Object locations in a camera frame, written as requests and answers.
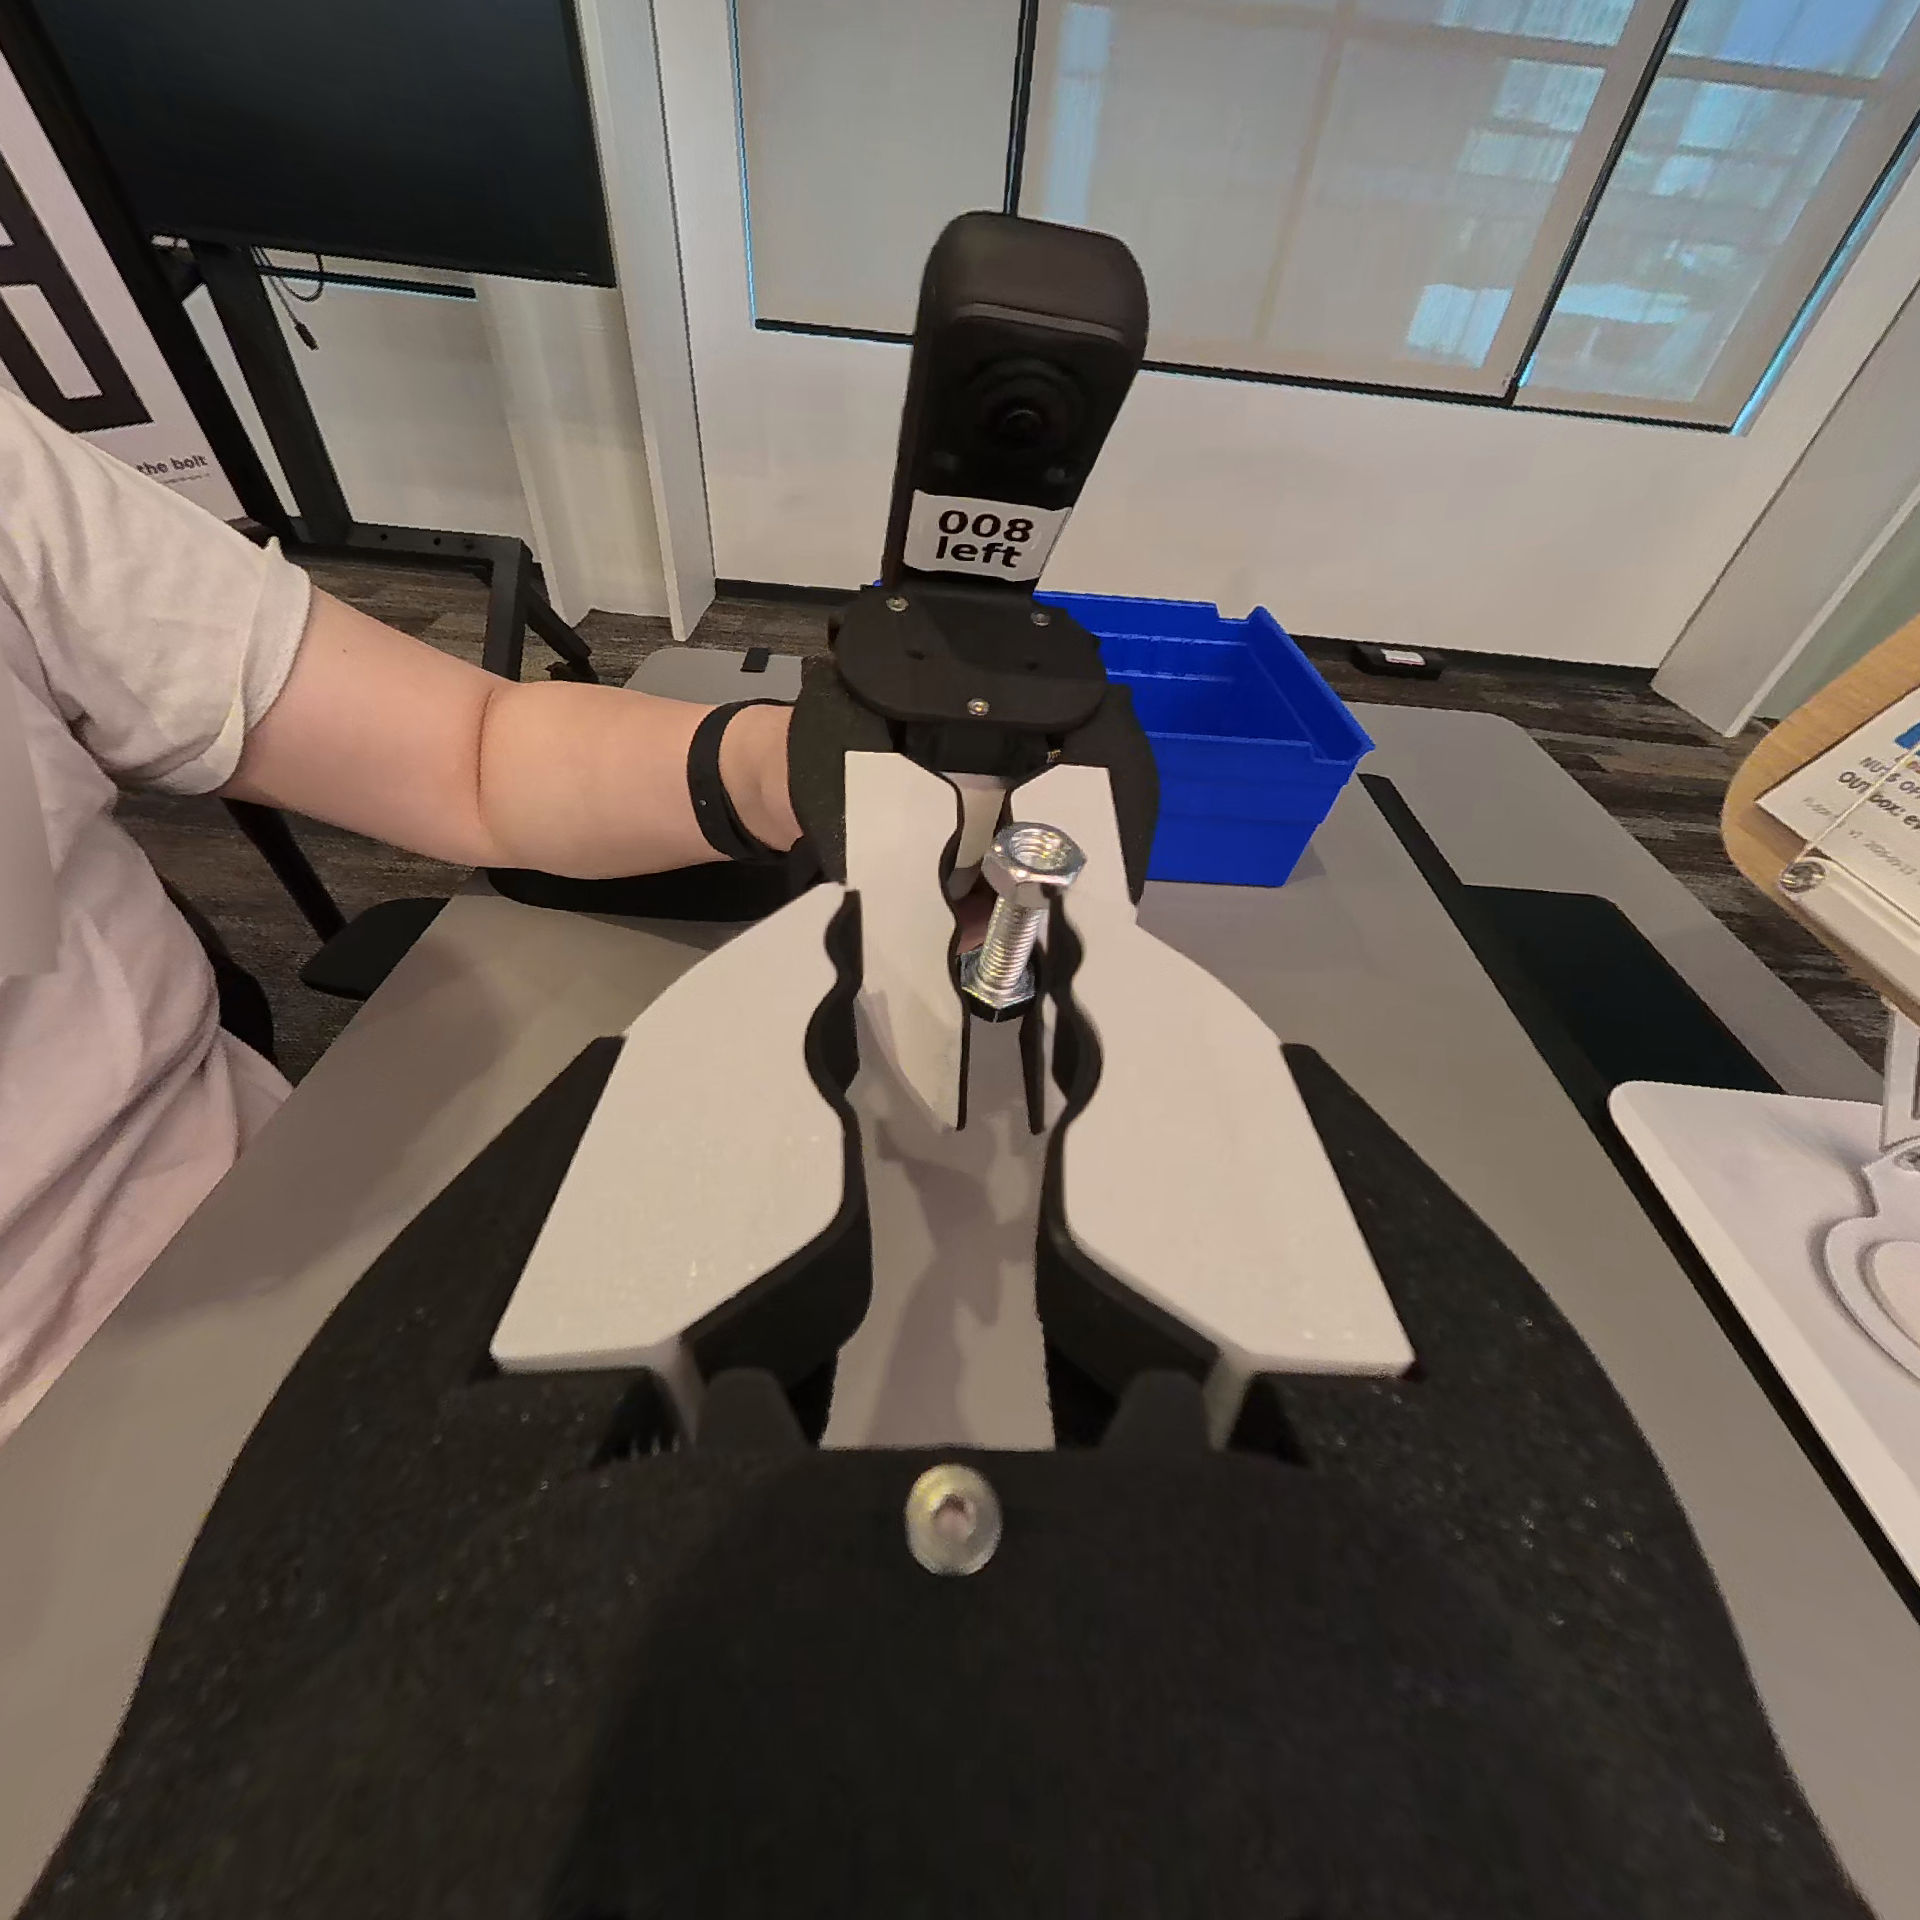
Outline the black metal screen stand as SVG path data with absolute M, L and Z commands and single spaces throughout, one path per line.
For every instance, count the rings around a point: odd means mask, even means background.
M 518 682 L 523 642 L 534 634 L 556 656 L 548 680 L 596 684 L 590 645 L 548 604 L 528 541 L 362 521 L 352 515 L 254 253 L 214 242 L 158 242 L 156 253 L 179 300 L 188 297 L 192 284 L 209 288 L 296 501 L 296 515 L 270 516 L 272 525 L 287 531 L 289 546 L 326 560 L 420 563 L 466 572 L 487 585 L 487 673 Z

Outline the blue plastic bin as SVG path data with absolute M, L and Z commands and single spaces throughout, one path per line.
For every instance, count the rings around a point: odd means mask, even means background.
M 1280 886 L 1374 747 L 1264 609 L 1043 593 L 1129 689 L 1160 768 L 1148 878 Z

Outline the wood and white document stand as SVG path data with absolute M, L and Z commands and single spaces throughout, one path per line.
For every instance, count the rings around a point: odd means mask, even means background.
M 1918 918 L 1818 859 L 1761 798 L 1902 697 L 1907 622 L 1748 755 L 1721 840 L 1889 1009 L 1866 1101 L 1624 1083 L 1612 1120 L 1905 1570 L 1918 1576 Z

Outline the printed instruction poster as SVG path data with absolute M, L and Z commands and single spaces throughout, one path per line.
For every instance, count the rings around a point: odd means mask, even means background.
M 1918 918 L 1918 697 L 1907 696 L 1814 757 L 1761 809 L 1818 859 L 1910 921 Z

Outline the large glass window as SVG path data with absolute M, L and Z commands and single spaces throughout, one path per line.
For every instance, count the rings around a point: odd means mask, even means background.
M 752 314 L 903 339 L 970 209 L 1152 363 L 1740 429 L 1886 206 L 1915 2 L 740 2 Z

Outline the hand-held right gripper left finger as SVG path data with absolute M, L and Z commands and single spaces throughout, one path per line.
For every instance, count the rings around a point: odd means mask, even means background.
M 640 1369 L 690 1427 L 761 1369 L 823 1433 L 873 1298 L 860 988 L 860 893 L 826 883 L 632 1021 L 492 1334 L 504 1373 Z

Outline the silver hex bolt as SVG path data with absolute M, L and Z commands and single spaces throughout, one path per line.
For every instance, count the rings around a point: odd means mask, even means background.
M 1020 1020 L 1046 984 L 1050 913 L 1066 886 L 1025 878 L 976 891 L 987 917 L 976 945 L 962 949 L 959 963 L 967 1011 L 983 1021 Z

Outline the person's left forearm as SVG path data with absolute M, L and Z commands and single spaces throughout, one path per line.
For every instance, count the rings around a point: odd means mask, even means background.
M 562 878 L 719 859 L 688 798 L 697 705 L 514 684 L 319 593 L 225 800 L 468 869 Z

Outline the black wrist band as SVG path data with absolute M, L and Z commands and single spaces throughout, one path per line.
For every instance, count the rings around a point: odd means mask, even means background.
M 688 742 L 688 802 L 706 845 L 739 864 L 777 864 L 784 854 L 768 848 L 739 817 L 722 777 L 722 746 L 732 723 L 743 713 L 776 701 L 747 699 L 710 708 Z

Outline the person's left hand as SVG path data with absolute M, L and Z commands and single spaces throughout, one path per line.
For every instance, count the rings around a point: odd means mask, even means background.
M 750 706 L 728 730 L 722 755 L 739 821 L 782 854 L 802 840 L 788 785 L 792 724 L 788 705 Z

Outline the large black wall screen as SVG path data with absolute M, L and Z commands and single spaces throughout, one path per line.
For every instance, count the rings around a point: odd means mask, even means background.
M 154 233 L 617 284 L 572 2 L 39 2 Z

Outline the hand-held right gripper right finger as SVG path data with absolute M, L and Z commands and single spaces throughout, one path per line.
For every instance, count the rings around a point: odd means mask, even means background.
M 1127 904 L 1058 900 L 1039 1309 L 1105 1394 L 1172 1372 L 1225 1443 L 1263 1377 L 1416 1352 L 1268 1025 Z

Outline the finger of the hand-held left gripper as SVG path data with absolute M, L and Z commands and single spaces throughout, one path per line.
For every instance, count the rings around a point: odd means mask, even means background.
M 897 1078 L 947 1132 L 966 1123 L 966 1009 L 947 899 L 959 790 L 895 753 L 849 753 L 849 890 L 860 899 L 860 1005 Z
M 1111 776 L 1095 766 L 1062 764 L 1023 785 L 1012 796 L 1016 825 L 1047 825 L 1066 833 L 1082 850 L 1084 870 L 1068 890 L 1066 923 L 1080 941 L 1080 963 L 1070 966 L 1070 1011 L 1089 1020 L 1102 1044 L 1115 1026 L 1139 1013 L 1139 923 L 1129 897 L 1120 848 L 1120 827 Z M 1063 1101 L 1051 1086 L 1050 1044 L 1050 974 L 1051 963 L 1047 907 L 1036 949 L 1039 988 L 1020 1026 L 1027 1120 L 1034 1137 L 1047 1132 Z

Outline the person's light clothing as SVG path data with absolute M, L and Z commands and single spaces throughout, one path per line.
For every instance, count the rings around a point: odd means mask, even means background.
M 204 798 L 281 696 L 307 574 L 6 396 L 6 777 L 33 785 L 54 966 L 2 994 L 2 1433 L 11 1435 L 289 1094 L 225 1030 L 183 909 L 118 821 Z

